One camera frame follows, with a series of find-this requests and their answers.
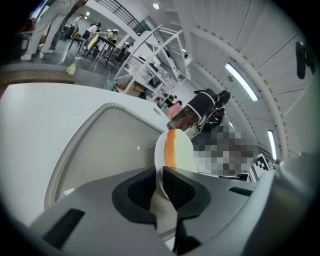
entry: white sneaker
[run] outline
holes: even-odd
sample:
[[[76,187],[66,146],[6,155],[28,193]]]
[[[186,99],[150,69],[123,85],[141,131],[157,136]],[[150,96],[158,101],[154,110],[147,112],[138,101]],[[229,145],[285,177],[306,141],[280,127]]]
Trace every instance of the white sneaker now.
[[[32,54],[26,53],[25,55],[22,55],[20,57],[20,60],[26,61],[26,62],[31,61],[31,56],[32,56]]]

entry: railing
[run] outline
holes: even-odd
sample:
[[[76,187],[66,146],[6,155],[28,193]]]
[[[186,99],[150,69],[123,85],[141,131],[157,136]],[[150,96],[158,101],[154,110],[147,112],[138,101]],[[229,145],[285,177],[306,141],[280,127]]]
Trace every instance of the railing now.
[[[115,15],[117,15],[122,21],[124,21],[135,33],[139,36],[145,31],[144,27],[116,0],[95,0],[102,6],[109,9]]]

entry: white metal shelving unit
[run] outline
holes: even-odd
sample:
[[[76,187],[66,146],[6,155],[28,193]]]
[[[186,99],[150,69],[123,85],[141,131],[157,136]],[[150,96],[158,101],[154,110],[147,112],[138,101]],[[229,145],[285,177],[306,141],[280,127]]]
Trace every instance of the white metal shelving unit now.
[[[160,97],[162,104],[169,96],[165,96],[165,93],[171,93],[173,88],[190,77],[179,38],[181,33],[182,30],[174,31],[160,25],[140,43],[114,78],[117,82],[127,84],[122,93],[127,94],[134,83],[138,82],[152,92],[153,100]],[[152,55],[146,60],[140,59],[135,54],[142,44],[146,44],[152,51]],[[155,58],[160,62],[156,68],[150,65]],[[155,87],[149,85],[149,81],[153,78],[158,80]]]

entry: ceiling spotlight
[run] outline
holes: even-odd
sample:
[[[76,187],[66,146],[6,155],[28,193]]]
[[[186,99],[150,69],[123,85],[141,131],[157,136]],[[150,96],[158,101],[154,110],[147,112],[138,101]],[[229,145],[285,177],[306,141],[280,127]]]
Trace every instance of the ceiling spotlight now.
[[[276,142],[274,132],[272,130],[268,130],[269,141],[271,145],[272,158],[277,160],[277,151],[276,151]]]
[[[256,102],[258,100],[258,97],[254,93],[254,91],[251,89],[249,84],[244,80],[244,78],[239,74],[239,72],[230,64],[225,64],[225,68],[234,76],[235,79],[238,80],[238,82],[243,86],[243,88],[246,90],[246,92],[249,94],[251,99]]]
[[[154,3],[154,4],[153,4],[153,8],[156,9],[156,10],[159,10],[160,6],[159,6],[159,4]]]

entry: pixelated area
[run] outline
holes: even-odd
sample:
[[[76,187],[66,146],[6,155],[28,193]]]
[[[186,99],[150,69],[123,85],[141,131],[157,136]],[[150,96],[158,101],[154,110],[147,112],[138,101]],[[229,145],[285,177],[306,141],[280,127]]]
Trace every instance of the pixelated area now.
[[[246,132],[235,134],[228,126],[196,134],[191,141],[198,170],[203,173],[237,175],[248,172],[258,154],[258,146]]]

